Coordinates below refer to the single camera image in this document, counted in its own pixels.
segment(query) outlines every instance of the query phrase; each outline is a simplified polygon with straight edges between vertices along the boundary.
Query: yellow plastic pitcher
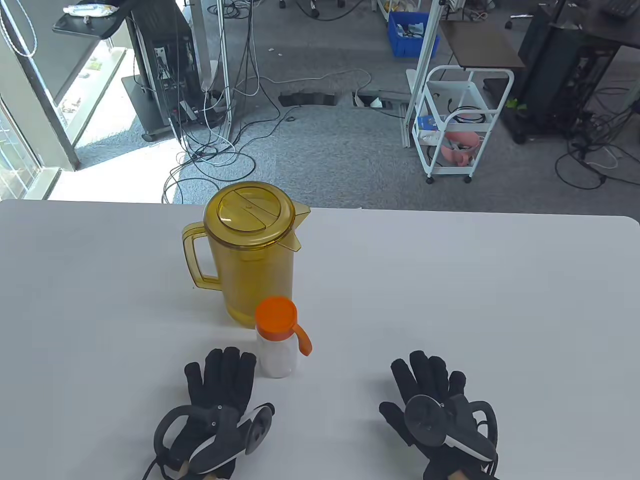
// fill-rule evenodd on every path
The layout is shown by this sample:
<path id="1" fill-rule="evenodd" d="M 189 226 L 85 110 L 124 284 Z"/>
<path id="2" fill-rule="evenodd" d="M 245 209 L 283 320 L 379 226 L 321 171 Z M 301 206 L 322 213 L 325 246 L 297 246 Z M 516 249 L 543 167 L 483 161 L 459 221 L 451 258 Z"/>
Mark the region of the yellow plastic pitcher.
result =
<path id="1" fill-rule="evenodd" d="M 229 314 L 255 328 L 255 309 L 269 297 L 291 299 L 295 229 L 311 209 L 263 182 L 229 185 L 207 204 L 204 221 L 182 231 L 184 256 L 197 287 L 221 290 Z M 203 275 L 193 241 L 208 237 L 218 276 Z"/>

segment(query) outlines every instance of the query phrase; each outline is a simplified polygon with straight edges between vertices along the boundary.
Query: small plastic bottle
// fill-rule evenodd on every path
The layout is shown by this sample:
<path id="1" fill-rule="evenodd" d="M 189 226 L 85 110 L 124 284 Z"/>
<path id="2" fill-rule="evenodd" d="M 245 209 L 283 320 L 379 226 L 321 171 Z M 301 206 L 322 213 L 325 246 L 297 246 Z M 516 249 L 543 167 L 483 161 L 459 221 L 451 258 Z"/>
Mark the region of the small plastic bottle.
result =
<path id="1" fill-rule="evenodd" d="M 298 309 L 285 297 L 270 297 L 255 311 L 258 360 L 262 372 L 284 378 L 296 369 L 298 350 L 309 356 L 313 349 L 307 333 L 298 325 Z"/>

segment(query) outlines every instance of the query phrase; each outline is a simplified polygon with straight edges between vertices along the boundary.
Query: black glove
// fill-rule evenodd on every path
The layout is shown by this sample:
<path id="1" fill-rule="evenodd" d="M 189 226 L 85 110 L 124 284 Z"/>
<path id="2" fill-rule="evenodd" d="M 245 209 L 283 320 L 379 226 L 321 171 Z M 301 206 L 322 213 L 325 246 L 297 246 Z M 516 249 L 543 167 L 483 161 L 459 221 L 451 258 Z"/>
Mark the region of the black glove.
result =
<path id="1" fill-rule="evenodd" d="M 418 350 L 411 353 L 409 361 L 413 374 L 401 358 L 391 364 L 391 371 L 405 404 L 419 394 L 427 395 L 443 404 L 451 396 L 465 393 L 465 374 L 455 371 L 448 377 L 447 365 L 439 356 L 427 358 L 423 351 Z M 429 465 L 422 476 L 423 480 L 446 480 L 458 470 L 462 470 L 468 478 L 485 475 L 481 470 L 480 460 L 457 448 L 447 445 L 428 447 L 418 442 L 404 423 L 404 411 L 395 403 L 382 402 L 380 413 L 407 445 L 416 445 L 429 459 Z"/>
<path id="2" fill-rule="evenodd" d="M 184 368 L 184 374 L 187 377 L 191 404 L 203 408 L 214 405 L 231 406 L 238 410 L 240 416 L 244 415 L 253 389 L 255 362 L 253 353 L 244 352 L 240 356 L 240 350 L 236 347 L 227 347 L 224 353 L 216 348 L 207 355 L 204 379 L 197 362 L 188 364 Z M 202 421 L 189 417 L 169 449 L 166 464 L 179 470 L 193 451 L 214 434 L 215 429 L 207 430 Z M 235 468 L 236 461 L 232 460 L 215 470 L 214 474 L 217 478 L 228 479 Z"/>

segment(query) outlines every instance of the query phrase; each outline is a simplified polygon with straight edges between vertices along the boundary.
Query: blue plastic bin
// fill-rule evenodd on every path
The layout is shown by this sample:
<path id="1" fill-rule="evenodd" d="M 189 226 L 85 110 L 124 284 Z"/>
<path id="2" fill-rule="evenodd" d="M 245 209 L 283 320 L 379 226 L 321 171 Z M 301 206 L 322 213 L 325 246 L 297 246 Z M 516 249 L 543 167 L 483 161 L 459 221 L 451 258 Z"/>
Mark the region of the blue plastic bin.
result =
<path id="1" fill-rule="evenodd" d="M 404 58 L 418 58 L 420 56 L 420 50 L 422 49 L 422 38 L 407 38 L 399 36 L 396 31 L 396 25 L 402 25 L 405 29 L 409 24 L 422 23 L 426 29 L 427 21 L 429 20 L 428 13 L 419 12 L 391 12 L 389 14 L 388 24 L 388 36 L 389 42 L 391 42 L 391 49 L 394 51 L 394 56 Z M 438 44 L 440 43 L 440 37 L 436 35 L 436 41 L 433 44 L 433 52 L 431 58 L 433 58 L 438 50 Z"/>

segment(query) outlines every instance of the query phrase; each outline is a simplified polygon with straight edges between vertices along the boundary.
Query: cart wheel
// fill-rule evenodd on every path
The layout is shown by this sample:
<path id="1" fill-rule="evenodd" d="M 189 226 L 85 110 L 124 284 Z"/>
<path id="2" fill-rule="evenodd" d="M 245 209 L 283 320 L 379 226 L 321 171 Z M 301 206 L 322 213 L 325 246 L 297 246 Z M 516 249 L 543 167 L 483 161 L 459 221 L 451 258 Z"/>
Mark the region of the cart wheel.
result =
<path id="1" fill-rule="evenodd" d="M 524 145 L 527 143 L 527 136 L 522 132 L 516 132 L 513 135 L 513 141 L 518 145 Z"/>

